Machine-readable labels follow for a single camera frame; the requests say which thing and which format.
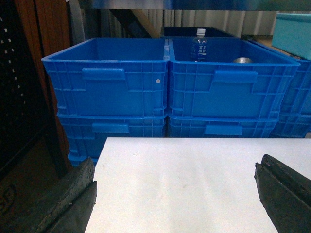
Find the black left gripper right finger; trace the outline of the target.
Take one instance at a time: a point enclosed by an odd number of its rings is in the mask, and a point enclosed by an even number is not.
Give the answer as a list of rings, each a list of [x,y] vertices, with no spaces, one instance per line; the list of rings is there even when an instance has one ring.
[[[279,233],[311,231],[311,181],[271,155],[255,164],[258,195]]]

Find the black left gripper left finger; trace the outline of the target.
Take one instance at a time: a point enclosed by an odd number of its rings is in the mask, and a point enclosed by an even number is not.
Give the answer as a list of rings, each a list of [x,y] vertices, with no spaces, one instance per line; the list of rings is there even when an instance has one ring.
[[[92,159],[86,158],[30,208],[24,233],[83,233],[97,197]]]

